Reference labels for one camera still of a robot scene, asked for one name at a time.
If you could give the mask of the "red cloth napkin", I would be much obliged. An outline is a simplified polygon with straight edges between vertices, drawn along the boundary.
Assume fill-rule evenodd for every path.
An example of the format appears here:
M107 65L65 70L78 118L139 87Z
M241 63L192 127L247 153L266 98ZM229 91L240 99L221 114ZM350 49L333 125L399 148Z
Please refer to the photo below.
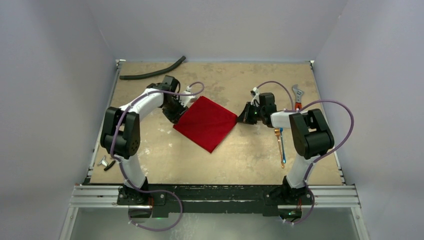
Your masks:
M237 115L205 96L196 100L173 128L212 153L237 123Z

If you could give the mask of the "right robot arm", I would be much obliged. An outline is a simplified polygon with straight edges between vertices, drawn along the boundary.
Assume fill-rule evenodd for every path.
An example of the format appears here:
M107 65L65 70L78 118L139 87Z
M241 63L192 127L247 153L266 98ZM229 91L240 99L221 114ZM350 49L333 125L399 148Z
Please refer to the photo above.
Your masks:
M251 91L248 101L237 117L238 123L255 125L262 122L272 129L291 129L296 158L285 177L287 186L281 189L280 196L288 204L300 198L300 188L306 186L310 165L318 156L325 155L335 144L327 121L318 108L308 111L278 111L273 93Z

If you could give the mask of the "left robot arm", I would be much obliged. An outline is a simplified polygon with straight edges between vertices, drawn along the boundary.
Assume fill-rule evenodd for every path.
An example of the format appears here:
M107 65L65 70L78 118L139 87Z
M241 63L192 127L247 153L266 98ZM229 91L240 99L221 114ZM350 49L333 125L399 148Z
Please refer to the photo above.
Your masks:
M191 85L181 90L181 82L166 75L162 82L149 84L129 103L110 106L105 111L100 145L118 162L124 185L131 188L129 197L136 204L142 205L149 199L147 177L137 156L142 143L141 121L155 109L161 109L169 122L177 124L195 100Z

